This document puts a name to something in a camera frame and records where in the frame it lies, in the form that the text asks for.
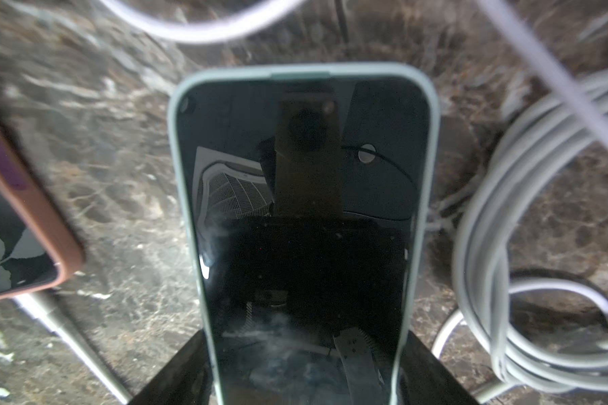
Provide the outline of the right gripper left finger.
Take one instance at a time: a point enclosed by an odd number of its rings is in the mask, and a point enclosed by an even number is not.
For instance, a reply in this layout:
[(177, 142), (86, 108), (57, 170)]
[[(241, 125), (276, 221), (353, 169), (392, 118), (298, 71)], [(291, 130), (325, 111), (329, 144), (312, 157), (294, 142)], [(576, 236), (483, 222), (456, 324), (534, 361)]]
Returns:
[(204, 405), (212, 384), (206, 337), (198, 331), (128, 405)]

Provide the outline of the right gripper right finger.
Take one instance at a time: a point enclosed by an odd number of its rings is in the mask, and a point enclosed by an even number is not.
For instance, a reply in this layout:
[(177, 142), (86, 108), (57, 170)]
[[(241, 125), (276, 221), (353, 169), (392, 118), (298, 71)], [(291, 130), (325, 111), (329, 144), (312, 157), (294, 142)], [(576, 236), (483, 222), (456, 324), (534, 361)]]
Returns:
[(398, 404), (478, 405), (413, 332), (408, 332), (400, 357), (397, 393)]

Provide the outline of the white charging cable pink phone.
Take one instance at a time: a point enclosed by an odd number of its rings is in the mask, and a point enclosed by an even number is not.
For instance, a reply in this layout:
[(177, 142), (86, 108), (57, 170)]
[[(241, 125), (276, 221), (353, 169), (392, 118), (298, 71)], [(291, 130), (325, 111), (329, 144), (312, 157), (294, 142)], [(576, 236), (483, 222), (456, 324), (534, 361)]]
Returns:
[(15, 295), (12, 300), (32, 319), (62, 339), (119, 403), (128, 404), (133, 399), (128, 389), (84, 338), (81, 330), (64, 314), (50, 293), (37, 291)]

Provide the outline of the phone with pink case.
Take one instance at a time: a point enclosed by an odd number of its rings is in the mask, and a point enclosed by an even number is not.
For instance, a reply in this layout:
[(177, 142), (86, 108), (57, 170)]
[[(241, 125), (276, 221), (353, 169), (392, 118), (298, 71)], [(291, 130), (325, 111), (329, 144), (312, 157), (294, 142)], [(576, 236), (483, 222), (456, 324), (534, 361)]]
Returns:
[(84, 248), (0, 126), (0, 300), (60, 285)]

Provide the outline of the phone with mint case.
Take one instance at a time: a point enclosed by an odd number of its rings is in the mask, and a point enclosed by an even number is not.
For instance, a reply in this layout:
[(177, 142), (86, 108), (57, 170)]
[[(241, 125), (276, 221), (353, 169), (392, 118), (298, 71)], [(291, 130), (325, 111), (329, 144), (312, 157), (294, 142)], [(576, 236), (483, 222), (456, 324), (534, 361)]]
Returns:
[(221, 404), (400, 404), (440, 124), (395, 62), (211, 69), (170, 99)]

